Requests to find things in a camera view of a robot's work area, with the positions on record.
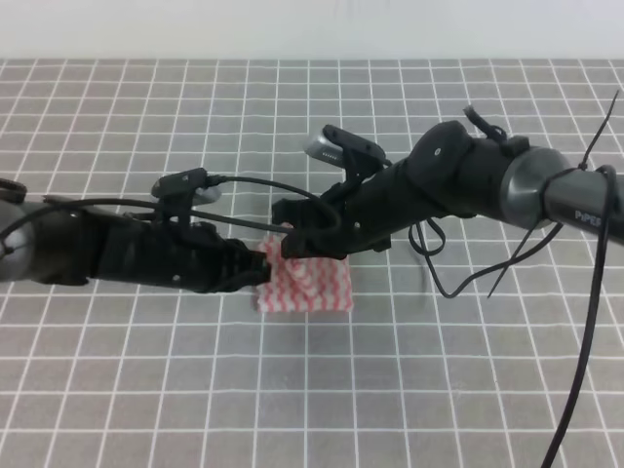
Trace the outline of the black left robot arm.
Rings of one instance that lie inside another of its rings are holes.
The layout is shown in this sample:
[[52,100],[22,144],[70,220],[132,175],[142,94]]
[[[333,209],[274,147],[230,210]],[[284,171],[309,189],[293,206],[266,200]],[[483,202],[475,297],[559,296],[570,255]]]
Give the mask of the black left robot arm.
[[1,181],[1,280],[82,287],[91,280],[194,293],[232,293],[267,282],[265,253],[221,237],[192,209],[216,201],[202,172],[159,179],[152,201],[28,202],[26,187]]

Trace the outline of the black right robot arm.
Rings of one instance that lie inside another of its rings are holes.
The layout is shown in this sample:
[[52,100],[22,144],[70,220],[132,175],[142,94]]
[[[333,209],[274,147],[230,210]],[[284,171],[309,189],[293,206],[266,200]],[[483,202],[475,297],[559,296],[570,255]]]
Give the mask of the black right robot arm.
[[346,172],[345,181],[321,196],[339,214],[340,225],[332,229],[310,200],[274,203],[273,222],[296,230],[283,240],[283,256],[343,259],[383,252],[393,234],[449,215],[482,215],[523,229],[558,221],[599,231],[602,174],[574,167],[558,150],[535,146],[525,136],[507,136],[471,106],[464,113],[482,136],[470,136],[456,120],[439,123],[408,157],[390,164],[376,143],[326,125],[306,153]]

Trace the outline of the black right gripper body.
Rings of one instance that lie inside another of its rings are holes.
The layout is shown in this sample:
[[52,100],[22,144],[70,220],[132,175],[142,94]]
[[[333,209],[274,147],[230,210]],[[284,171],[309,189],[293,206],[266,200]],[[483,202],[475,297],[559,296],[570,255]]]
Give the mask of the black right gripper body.
[[337,258],[386,250],[392,234],[441,212],[440,203],[412,183],[408,164],[397,163],[364,182],[344,201],[340,229],[317,239],[316,249]]

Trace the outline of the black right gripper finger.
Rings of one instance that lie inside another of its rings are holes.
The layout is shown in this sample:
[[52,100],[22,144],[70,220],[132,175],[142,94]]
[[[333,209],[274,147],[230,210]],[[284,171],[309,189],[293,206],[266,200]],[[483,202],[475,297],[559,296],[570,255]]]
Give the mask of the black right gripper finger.
[[322,201],[281,199],[272,205],[271,220],[296,229],[328,229],[336,225],[336,216]]
[[345,258],[349,233],[343,228],[304,231],[295,229],[281,241],[283,258]]

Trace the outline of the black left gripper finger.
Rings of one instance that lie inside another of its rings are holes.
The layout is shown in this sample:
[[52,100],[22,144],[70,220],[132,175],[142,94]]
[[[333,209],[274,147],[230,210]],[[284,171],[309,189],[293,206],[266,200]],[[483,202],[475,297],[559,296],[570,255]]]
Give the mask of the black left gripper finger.
[[259,286],[271,279],[271,265],[263,252],[250,250],[242,241],[229,239],[228,291]]

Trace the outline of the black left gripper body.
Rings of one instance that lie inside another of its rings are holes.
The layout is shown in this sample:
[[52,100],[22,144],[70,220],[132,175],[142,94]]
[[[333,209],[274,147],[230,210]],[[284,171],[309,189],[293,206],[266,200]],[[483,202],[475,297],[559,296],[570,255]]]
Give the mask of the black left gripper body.
[[118,215],[91,214],[88,221],[95,279],[216,293],[243,271],[244,244],[205,222],[185,232]]

